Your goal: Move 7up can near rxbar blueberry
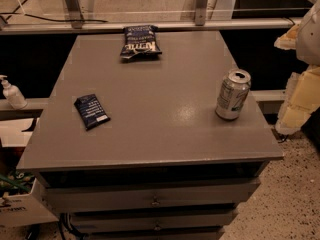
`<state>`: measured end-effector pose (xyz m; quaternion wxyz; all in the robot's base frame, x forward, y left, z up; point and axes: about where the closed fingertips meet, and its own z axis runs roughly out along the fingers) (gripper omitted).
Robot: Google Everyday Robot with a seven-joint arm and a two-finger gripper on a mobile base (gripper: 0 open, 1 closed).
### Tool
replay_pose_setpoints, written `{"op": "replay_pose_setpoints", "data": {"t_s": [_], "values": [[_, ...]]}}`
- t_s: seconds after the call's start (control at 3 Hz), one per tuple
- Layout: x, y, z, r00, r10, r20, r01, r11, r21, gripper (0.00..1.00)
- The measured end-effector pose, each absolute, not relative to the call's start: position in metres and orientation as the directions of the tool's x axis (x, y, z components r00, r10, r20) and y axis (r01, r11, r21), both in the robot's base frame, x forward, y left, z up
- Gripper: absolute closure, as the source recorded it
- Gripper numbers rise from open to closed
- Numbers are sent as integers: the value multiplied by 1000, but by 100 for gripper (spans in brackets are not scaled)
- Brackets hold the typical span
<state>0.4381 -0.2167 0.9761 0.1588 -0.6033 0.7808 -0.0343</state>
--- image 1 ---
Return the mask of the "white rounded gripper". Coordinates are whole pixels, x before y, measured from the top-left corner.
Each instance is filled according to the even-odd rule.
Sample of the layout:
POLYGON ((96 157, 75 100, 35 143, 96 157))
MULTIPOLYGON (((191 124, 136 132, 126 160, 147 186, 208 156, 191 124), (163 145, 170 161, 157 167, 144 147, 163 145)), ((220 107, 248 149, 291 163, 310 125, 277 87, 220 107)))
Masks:
POLYGON ((291 135, 320 107, 320 0, 306 13, 300 25, 292 26, 278 37, 274 46, 283 50, 296 49, 297 58, 311 65, 301 74, 293 72, 287 81, 275 129, 280 134, 291 135))

